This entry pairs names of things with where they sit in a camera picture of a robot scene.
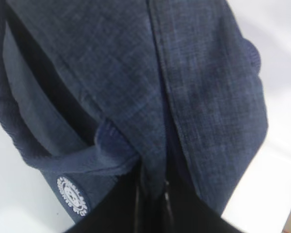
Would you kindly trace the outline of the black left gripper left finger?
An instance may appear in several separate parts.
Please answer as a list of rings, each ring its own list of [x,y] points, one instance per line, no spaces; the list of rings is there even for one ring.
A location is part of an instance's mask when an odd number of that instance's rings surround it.
[[[138,169],[120,177],[104,200],[68,233],[144,233],[144,195]]]

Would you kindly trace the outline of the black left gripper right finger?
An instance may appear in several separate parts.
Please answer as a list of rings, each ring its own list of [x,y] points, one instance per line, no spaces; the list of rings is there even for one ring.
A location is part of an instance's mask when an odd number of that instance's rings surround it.
[[[174,167],[166,171],[162,208],[164,233],[241,232],[200,200]]]

